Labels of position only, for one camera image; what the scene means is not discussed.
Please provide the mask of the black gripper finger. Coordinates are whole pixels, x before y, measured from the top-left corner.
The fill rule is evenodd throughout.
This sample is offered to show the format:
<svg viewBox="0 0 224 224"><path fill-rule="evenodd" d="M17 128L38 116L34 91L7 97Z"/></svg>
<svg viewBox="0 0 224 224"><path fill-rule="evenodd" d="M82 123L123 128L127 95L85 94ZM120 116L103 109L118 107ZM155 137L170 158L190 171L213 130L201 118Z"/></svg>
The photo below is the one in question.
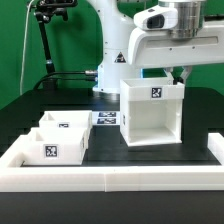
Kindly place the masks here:
<svg viewBox="0 0 224 224"><path fill-rule="evenodd" d="M192 67L191 66L184 66L183 67L183 71L180 75L180 80L185 83L189 77L189 75L191 74L192 72Z"/></svg>
<svg viewBox="0 0 224 224"><path fill-rule="evenodd" d="M168 78L169 83L173 83L174 82L174 77L173 77L173 68L164 68L164 72Z"/></svg>

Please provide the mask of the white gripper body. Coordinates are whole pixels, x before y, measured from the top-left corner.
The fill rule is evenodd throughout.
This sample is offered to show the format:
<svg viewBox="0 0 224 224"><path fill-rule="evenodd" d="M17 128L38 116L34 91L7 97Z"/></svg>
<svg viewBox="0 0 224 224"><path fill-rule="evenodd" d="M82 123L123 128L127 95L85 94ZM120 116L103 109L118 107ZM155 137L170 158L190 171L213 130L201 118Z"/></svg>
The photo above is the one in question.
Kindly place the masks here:
<svg viewBox="0 0 224 224"><path fill-rule="evenodd" d="M173 39L167 30L135 28L128 62L137 68L169 68L224 62L224 20L208 21L194 38Z"/></svg>

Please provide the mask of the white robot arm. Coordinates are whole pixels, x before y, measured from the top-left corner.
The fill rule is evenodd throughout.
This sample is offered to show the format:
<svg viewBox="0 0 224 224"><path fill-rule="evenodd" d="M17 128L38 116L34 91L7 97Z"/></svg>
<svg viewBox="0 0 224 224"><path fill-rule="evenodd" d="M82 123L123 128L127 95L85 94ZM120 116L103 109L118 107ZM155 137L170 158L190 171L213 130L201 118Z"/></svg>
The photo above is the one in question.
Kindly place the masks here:
<svg viewBox="0 0 224 224"><path fill-rule="evenodd" d="M185 80L194 65L224 62L224 15L206 16L207 0L158 0L133 17L117 4L142 0L87 1L100 18L103 35L96 93L117 95L122 79L139 78L146 68L170 73L181 67Z"/></svg>

